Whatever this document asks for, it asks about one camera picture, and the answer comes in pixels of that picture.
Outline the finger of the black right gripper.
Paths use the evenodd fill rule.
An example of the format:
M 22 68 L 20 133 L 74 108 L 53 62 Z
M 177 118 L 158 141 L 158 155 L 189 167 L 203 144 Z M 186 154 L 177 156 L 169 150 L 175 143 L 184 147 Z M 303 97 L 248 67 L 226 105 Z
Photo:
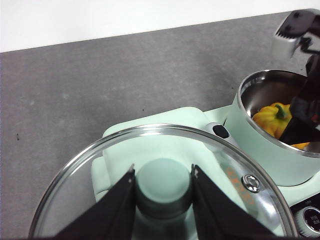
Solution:
M 292 115 L 281 135 L 281 141 L 287 145 L 313 143 L 320 141 L 320 100 L 306 100 L 294 97 L 289 111 Z

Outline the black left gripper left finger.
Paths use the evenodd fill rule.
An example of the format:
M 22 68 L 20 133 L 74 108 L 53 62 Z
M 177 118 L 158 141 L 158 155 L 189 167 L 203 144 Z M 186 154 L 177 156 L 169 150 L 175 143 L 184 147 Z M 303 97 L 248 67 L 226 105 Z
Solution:
M 130 240 L 135 221 L 134 165 L 92 207 L 62 229 L 55 240 Z

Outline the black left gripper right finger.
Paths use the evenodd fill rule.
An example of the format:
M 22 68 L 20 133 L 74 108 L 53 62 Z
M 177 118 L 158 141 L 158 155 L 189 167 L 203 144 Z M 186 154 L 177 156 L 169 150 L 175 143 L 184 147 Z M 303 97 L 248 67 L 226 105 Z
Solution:
M 196 164 L 191 166 L 192 208 L 200 240 L 268 240 L 275 235 L 234 203 Z

